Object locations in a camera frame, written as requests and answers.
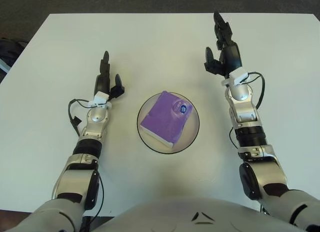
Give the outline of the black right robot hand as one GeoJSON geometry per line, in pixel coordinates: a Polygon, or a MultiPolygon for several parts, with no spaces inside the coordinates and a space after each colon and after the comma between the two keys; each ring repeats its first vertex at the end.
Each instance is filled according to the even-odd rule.
{"type": "Polygon", "coordinates": [[[224,21],[218,11],[214,12],[213,20],[216,46],[220,56],[219,60],[216,60],[210,47],[206,47],[204,67],[206,71],[227,79],[231,72],[242,66],[240,50],[237,43],[232,40],[233,33],[229,23],[224,21]]]}

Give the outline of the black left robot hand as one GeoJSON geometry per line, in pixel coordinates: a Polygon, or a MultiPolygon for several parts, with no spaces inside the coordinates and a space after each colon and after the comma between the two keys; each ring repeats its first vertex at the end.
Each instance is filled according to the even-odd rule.
{"type": "Polygon", "coordinates": [[[109,63],[109,53],[104,52],[103,58],[100,61],[99,74],[96,77],[94,94],[97,92],[103,92],[109,95],[108,100],[117,98],[125,93],[125,87],[122,84],[122,80],[119,74],[115,76],[115,85],[110,87],[110,63],[109,63]]]}

